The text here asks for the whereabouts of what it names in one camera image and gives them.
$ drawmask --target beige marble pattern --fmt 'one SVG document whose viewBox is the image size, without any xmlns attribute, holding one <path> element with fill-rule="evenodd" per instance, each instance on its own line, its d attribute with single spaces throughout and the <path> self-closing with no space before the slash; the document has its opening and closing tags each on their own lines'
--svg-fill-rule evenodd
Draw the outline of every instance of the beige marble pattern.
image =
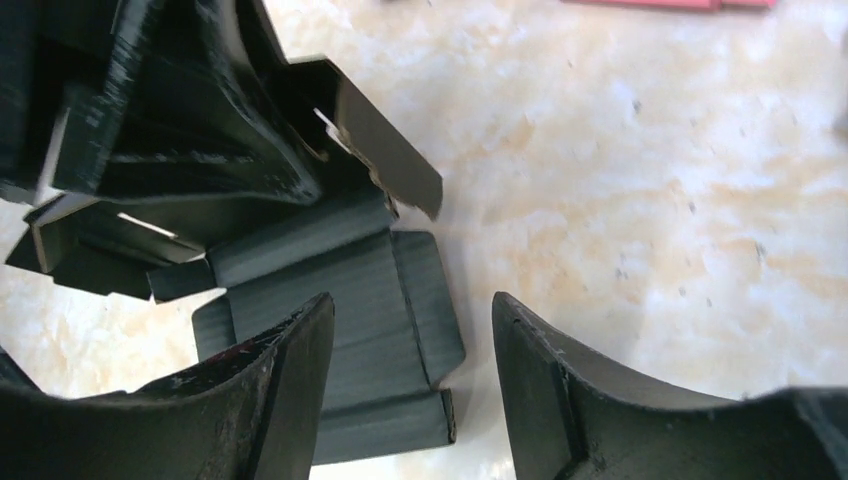
<svg viewBox="0 0 848 480">
<path fill-rule="evenodd" d="M 433 230 L 468 361 L 450 448 L 313 479 L 513 479 L 489 304 L 507 290 L 664 380 L 733 398 L 848 384 L 848 2 L 768 13 L 556 0 L 271 0 L 291 56 L 333 58 L 445 178 Z M 2 246 L 23 210 L 0 210 Z M 195 361 L 190 312 L 0 270 L 0 343 L 47 391 Z"/>
</svg>

